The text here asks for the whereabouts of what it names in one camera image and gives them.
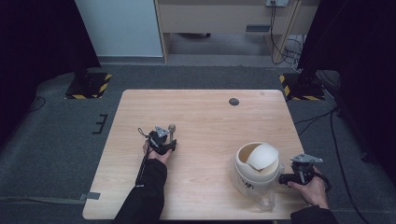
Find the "wall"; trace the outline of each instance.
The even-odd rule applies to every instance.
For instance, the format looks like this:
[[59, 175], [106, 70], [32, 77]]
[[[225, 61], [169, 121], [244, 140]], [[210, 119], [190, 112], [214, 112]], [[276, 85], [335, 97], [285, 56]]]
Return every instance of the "wall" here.
[[162, 57], [154, 1], [76, 0], [99, 57]]

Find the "table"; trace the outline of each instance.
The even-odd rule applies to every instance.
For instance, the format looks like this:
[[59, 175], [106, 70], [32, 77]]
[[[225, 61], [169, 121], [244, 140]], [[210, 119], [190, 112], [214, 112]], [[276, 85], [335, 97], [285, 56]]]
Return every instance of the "table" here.
[[155, 0], [157, 21], [167, 61], [172, 34], [244, 34], [259, 26], [275, 62], [290, 35], [306, 35], [320, 0], [289, 0], [275, 11], [273, 39], [270, 35], [273, 8], [262, 0]]
[[[230, 105], [236, 98], [239, 105]], [[231, 182], [230, 159], [249, 142], [279, 150], [285, 173], [301, 152], [299, 137], [281, 91], [275, 90], [128, 90], [121, 97], [98, 165], [83, 216], [113, 219], [134, 186], [146, 134], [158, 125], [176, 124], [177, 149], [168, 161], [161, 219], [289, 219], [306, 206], [294, 189], [276, 188], [276, 207], [260, 212]]]

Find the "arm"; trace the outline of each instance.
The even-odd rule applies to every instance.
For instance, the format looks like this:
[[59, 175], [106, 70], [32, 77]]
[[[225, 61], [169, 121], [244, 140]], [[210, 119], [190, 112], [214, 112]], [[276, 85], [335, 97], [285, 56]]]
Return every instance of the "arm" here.
[[148, 154], [148, 160], [141, 177], [140, 185], [134, 186], [114, 224], [121, 223], [158, 223], [163, 211], [163, 186], [167, 177], [166, 161], [172, 150], [161, 156], [155, 151]]
[[294, 182], [288, 183], [289, 187], [297, 189], [303, 194], [304, 199], [312, 206], [291, 213], [293, 224], [335, 224], [338, 223], [327, 203], [323, 180], [315, 176], [307, 185], [299, 185]]

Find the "light wood tabletop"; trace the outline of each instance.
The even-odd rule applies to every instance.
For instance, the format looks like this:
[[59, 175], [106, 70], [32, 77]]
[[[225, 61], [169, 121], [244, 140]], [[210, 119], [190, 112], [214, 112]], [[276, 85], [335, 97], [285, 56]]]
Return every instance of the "light wood tabletop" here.
[[[230, 105], [235, 98], [239, 105]], [[298, 192], [276, 187], [276, 206], [261, 212], [232, 184], [230, 159], [246, 143], [266, 142], [279, 151], [285, 173], [290, 158], [304, 152], [281, 91], [128, 90], [108, 135], [83, 216], [113, 219], [120, 210], [144, 156], [145, 134], [176, 124], [177, 149], [167, 163], [161, 219], [289, 219], [306, 207]]]

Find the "hand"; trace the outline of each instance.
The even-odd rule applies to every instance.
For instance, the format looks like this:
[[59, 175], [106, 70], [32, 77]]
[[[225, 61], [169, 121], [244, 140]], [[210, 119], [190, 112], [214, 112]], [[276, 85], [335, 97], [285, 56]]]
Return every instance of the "hand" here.
[[[145, 153], [147, 152], [148, 146], [149, 146], [149, 140], [147, 140], [147, 141], [145, 142], [145, 145], [143, 145], [143, 151], [144, 151]], [[152, 149], [152, 148], [150, 148], [150, 149], [148, 150], [148, 152], [149, 152], [149, 154], [148, 154], [148, 160], [149, 160], [149, 159], [156, 159], [156, 160], [159, 160], [159, 161], [161, 161], [163, 164], [166, 165], [166, 162], [168, 161], [169, 157], [170, 157], [171, 154], [172, 154], [172, 149], [168, 150], [163, 156], [160, 155], [160, 154], [158, 154], [158, 153], [157, 153], [156, 151], [154, 151], [154, 149]]]
[[326, 198], [326, 190], [323, 180], [320, 177], [314, 176], [311, 182], [307, 185], [299, 185], [295, 182], [288, 182], [289, 187], [297, 189], [303, 194], [304, 199], [311, 205], [319, 205], [321, 208], [329, 209]]

